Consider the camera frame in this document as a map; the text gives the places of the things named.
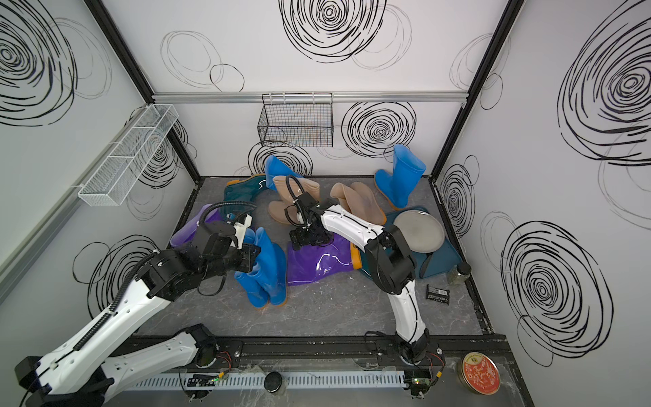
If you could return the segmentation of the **purple rain boot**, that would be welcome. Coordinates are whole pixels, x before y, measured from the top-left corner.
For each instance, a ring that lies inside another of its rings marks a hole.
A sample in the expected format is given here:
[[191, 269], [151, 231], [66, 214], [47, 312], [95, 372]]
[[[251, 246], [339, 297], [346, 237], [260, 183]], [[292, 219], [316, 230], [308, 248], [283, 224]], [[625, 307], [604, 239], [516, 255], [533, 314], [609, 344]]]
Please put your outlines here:
[[[201, 215], [207, 210], [210, 205], [204, 205], [201, 210], [191, 218], [179, 231], [177, 231], [170, 240], [170, 246], [173, 248], [181, 247], [184, 244], [191, 242], [198, 230], [198, 222]], [[211, 211], [205, 219], [206, 223], [224, 220], [218, 209]]]
[[360, 250], [337, 234], [325, 245], [307, 245], [296, 250], [288, 244], [288, 286], [317, 283], [334, 274], [361, 268]]

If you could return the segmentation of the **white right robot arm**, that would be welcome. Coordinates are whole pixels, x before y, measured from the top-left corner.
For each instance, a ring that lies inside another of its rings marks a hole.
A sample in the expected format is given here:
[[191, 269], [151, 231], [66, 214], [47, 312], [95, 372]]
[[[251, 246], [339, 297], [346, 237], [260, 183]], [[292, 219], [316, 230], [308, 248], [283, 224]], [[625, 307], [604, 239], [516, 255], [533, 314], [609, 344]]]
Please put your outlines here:
[[412, 365], [420, 363], [426, 356], [430, 334], [415, 294], [416, 262], [399, 228], [373, 224], [332, 199], [318, 202], [309, 193], [294, 198], [293, 206], [298, 212], [290, 232], [293, 247], [322, 245], [337, 234], [360, 249], [372, 281], [388, 295], [401, 358]]

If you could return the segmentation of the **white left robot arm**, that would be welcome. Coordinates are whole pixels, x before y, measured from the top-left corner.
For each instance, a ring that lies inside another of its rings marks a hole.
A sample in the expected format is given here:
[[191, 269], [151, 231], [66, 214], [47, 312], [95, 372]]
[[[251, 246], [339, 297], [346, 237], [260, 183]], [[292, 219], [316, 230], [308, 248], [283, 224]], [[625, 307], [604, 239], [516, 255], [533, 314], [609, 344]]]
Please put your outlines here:
[[255, 204], [238, 201], [233, 220], [207, 222], [229, 202], [214, 203], [197, 221], [193, 239], [177, 248], [153, 251], [127, 272], [112, 303], [71, 339], [41, 357], [15, 366], [25, 390], [23, 406], [101, 406], [126, 388], [180, 366], [210, 367], [220, 359], [219, 344], [202, 324], [180, 330], [146, 349], [114, 352], [141, 325], [214, 276], [252, 271], [261, 252], [244, 241]]

